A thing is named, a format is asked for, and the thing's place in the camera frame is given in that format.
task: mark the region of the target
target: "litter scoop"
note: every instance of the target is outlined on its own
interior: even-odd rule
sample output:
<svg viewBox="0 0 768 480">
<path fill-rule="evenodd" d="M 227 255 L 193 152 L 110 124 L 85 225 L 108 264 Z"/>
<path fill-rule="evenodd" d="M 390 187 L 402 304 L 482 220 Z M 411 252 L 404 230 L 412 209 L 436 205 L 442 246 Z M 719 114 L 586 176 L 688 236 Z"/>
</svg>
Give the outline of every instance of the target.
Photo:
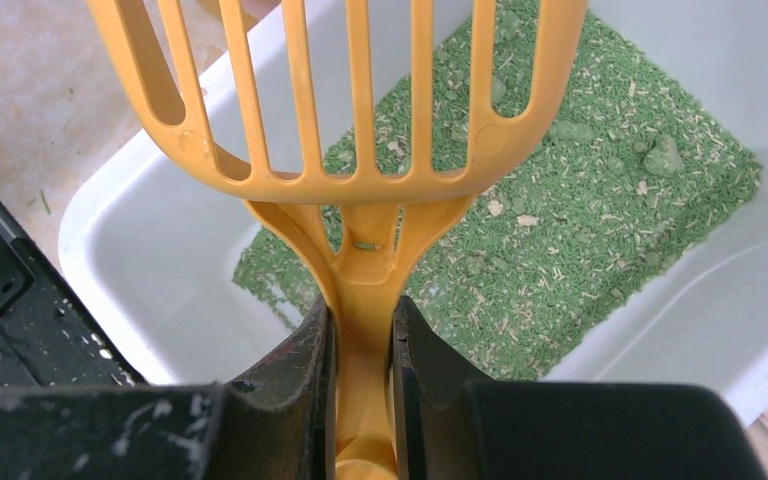
<svg viewBox="0 0 768 480">
<path fill-rule="evenodd" d="M 303 0 L 284 0 L 279 7 L 302 147 L 298 173 L 270 167 L 240 0 L 219 0 L 219 6 L 249 161 L 213 140 L 179 0 L 158 1 L 174 77 L 142 1 L 88 3 L 148 135 L 190 175 L 244 199 L 316 279 L 337 321 L 338 478 L 396 478 L 389 390 L 393 310 L 426 250 L 461 220 L 479 193 L 517 167 L 548 130 L 566 88 L 587 1 L 540 2 L 528 106 L 507 118 L 495 112 L 491 101 L 496 2 L 475 0 L 467 159 L 464 168 L 435 171 L 433 2 L 413 0 L 412 158 L 406 173 L 394 175 L 382 174 L 376 165 L 369 35 L 369 22 L 375 19 L 369 18 L 367 0 L 345 3 L 357 158 L 350 175 L 328 174 L 323 166 Z M 323 205 L 336 205 L 342 218 L 343 241 L 337 251 L 326 237 Z"/>
</svg>

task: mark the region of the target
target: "beige floor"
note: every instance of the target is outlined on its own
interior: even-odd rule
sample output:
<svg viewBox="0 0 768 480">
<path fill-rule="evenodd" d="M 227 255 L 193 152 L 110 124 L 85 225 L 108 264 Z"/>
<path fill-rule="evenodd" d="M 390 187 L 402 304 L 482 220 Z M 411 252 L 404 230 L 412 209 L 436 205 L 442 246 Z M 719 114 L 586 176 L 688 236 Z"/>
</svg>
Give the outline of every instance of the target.
<svg viewBox="0 0 768 480">
<path fill-rule="evenodd" d="M 222 32 L 183 4 L 203 71 Z M 0 198 L 55 264 L 70 198 L 138 130 L 84 2 L 0 0 Z M 768 470 L 768 432 L 747 434 Z"/>
</svg>

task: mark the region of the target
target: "white plastic bin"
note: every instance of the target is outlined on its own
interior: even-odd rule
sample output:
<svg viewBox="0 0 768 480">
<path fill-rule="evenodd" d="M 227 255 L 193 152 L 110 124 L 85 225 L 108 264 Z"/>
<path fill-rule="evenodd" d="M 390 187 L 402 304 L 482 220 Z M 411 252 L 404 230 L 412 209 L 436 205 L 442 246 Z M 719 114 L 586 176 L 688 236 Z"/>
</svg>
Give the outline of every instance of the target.
<svg viewBox="0 0 768 480">
<path fill-rule="evenodd" d="M 342 4 L 308 7 L 323 145 L 352 122 Z M 409 70 L 408 4 L 370 0 L 377 98 Z M 755 149 L 764 178 L 756 200 L 589 333 L 547 379 L 701 384 L 748 424 L 768 404 L 768 6 L 591 4 Z M 469 0 L 438 6 L 438 41 L 470 9 Z M 293 168 L 298 134 L 280 16 L 268 15 L 250 41 L 272 160 Z M 217 141 L 244 156 L 227 56 L 202 84 Z M 149 381 L 228 380 L 287 334 L 268 307 L 230 281 L 259 228 L 239 200 L 188 177 L 142 132 L 73 198 L 61 225 L 60 261 L 99 324 Z"/>
</svg>

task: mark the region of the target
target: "yellow litter scoop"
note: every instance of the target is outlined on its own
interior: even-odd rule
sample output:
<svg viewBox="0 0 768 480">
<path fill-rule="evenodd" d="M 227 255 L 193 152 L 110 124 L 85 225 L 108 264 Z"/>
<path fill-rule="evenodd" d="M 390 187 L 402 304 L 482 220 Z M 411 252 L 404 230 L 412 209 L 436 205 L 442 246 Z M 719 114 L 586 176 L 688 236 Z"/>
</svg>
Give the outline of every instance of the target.
<svg viewBox="0 0 768 480">
<path fill-rule="evenodd" d="M 287 51 L 303 170 L 270 168 L 240 0 L 219 0 L 250 161 L 213 141 L 178 0 L 159 0 L 176 87 L 140 0 L 88 0 L 98 29 L 146 132 L 181 168 L 245 200 L 313 273 L 337 320 L 337 475 L 395 478 L 389 405 L 392 312 L 425 251 L 463 217 L 477 194 L 531 153 L 557 113 L 575 58 L 586 0 L 542 0 L 528 107 L 499 116 L 491 102 L 496 3 L 475 0 L 472 16 L 466 166 L 431 164 L 433 2 L 411 2 L 410 170 L 376 166 L 368 4 L 346 0 L 357 167 L 331 175 L 322 164 L 303 0 L 284 0 Z M 321 205 L 337 205 L 343 243 L 333 251 Z M 396 244 L 399 213 L 402 225 Z"/>
</svg>

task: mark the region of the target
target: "orange plastic scoop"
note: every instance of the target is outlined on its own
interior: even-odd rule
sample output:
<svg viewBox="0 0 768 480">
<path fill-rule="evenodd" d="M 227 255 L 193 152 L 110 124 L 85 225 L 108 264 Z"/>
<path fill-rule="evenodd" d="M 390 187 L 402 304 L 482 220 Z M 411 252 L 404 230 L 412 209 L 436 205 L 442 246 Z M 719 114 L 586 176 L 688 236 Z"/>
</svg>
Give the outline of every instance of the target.
<svg viewBox="0 0 768 480">
<path fill-rule="evenodd" d="M 322 165 L 303 0 L 282 3 L 302 145 L 300 173 L 270 167 L 240 0 L 219 0 L 219 6 L 250 162 L 213 141 L 178 0 L 159 1 L 178 87 L 142 2 L 88 3 L 146 132 L 191 175 L 245 199 L 319 283 L 338 325 L 338 477 L 395 478 L 388 395 L 392 312 L 425 251 L 546 133 L 566 88 L 586 0 L 541 1 L 530 101 L 515 118 L 499 116 L 491 102 L 496 3 L 475 0 L 467 161 L 465 168 L 445 172 L 431 164 L 433 2 L 413 0 L 412 159 L 410 170 L 399 175 L 384 175 L 376 166 L 369 39 L 374 19 L 367 0 L 346 0 L 357 157 L 351 175 L 327 174 Z M 343 243 L 336 252 L 325 235 L 321 205 L 337 205 L 342 216 Z"/>
</svg>

